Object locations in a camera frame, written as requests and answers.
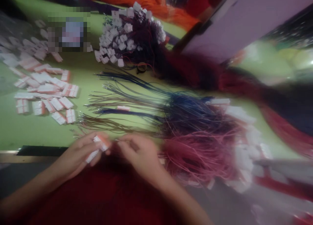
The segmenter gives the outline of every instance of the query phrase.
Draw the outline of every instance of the green table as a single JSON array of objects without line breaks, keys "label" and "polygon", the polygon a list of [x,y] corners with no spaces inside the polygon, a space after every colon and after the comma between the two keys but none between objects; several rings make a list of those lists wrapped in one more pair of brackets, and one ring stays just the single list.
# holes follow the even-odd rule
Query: green table
[{"label": "green table", "polygon": [[[33,20],[43,19],[47,20],[49,15],[62,15],[73,14],[68,12],[68,7],[60,6],[58,4],[49,3],[41,0],[16,0],[18,6],[26,13],[28,17]],[[93,43],[98,44],[98,37],[101,35],[103,16],[97,14],[91,14],[88,17],[90,22]],[[181,38],[185,33],[182,29],[170,25],[164,24],[166,31]],[[72,77],[70,83],[76,84],[80,87],[78,98],[71,99],[75,104],[77,111],[82,111],[86,114],[93,115],[84,104],[88,104],[88,98],[91,91],[102,91],[103,81],[97,79],[94,73],[103,71],[104,67],[110,67],[109,65],[103,65],[97,63],[94,58],[94,53],[61,53],[63,57],[62,63],[57,63],[49,55],[46,58],[46,62],[52,67],[60,67],[71,71]],[[73,133],[70,129],[77,129],[74,125],[62,125],[56,123],[55,120],[49,115],[46,116],[34,116],[32,113],[26,116],[18,115],[15,107],[14,94],[18,91],[13,86],[13,82],[17,80],[17,77],[3,63],[0,63],[0,70],[2,76],[6,78],[10,87],[6,91],[0,93],[0,120],[2,122],[0,127],[0,150],[17,150],[22,145],[34,145],[34,146],[68,146],[73,142]],[[139,75],[141,79],[146,81],[154,81],[160,84],[164,84],[171,88],[164,82],[152,78],[148,72]],[[136,88],[139,92],[141,89],[131,85],[132,88]],[[181,90],[181,88],[173,88],[172,90]],[[215,95],[223,96],[219,93],[203,93],[203,95]],[[288,148],[271,130],[271,128],[265,122],[262,114],[257,106],[249,100],[245,99],[233,99],[232,105],[242,106],[246,112],[257,118],[256,128],[262,132],[263,142],[270,146],[270,150],[274,158],[285,159],[300,159],[300,155]],[[126,117],[128,120],[138,121],[137,117]],[[109,133],[112,139],[115,139],[119,134]]]}]

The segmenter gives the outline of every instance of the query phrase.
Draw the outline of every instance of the orange wire bundle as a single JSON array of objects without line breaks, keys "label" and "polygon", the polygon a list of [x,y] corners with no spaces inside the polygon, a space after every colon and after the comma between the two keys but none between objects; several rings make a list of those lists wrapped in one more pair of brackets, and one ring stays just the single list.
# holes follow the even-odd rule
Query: orange wire bundle
[{"label": "orange wire bundle", "polygon": [[151,10],[157,18],[181,26],[189,31],[199,20],[187,14],[183,9],[166,5],[165,0],[101,0],[105,3],[132,7],[137,1],[142,8]]}]

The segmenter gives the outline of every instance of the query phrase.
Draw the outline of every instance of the purple wall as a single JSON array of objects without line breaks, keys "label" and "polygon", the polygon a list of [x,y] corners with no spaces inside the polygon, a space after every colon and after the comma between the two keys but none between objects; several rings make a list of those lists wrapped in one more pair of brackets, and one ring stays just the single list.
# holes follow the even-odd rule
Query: purple wall
[{"label": "purple wall", "polygon": [[238,0],[219,21],[195,36],[184,53],[200,53],[223,62],[312,3],[313,0]]}]

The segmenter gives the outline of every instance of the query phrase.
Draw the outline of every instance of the red clothing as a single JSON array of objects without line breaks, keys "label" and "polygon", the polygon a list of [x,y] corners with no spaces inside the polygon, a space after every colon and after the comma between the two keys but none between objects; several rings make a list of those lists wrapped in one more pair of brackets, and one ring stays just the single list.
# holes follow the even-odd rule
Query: red clothing
[{"label": "red clothing", "polygon": [[98,164],[9,224],[178,224],[161,194],[129,166]]},{"label": "red clothing", "polygon": [[215,8],[222,0],[188,0],[186,11],[193,17],[198,17],[209,6]]}]

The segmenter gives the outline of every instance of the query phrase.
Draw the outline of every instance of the person's right hand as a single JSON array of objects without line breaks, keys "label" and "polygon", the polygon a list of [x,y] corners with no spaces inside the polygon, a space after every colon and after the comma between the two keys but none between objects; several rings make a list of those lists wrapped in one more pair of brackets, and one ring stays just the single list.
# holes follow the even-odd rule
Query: person's right hand
[{"label": "person's right hand", "polygon": [[141,134],[126,134],[119,140],[124,157],[143,179],[158,188],[168,173],[157,157],[154,142]]}]

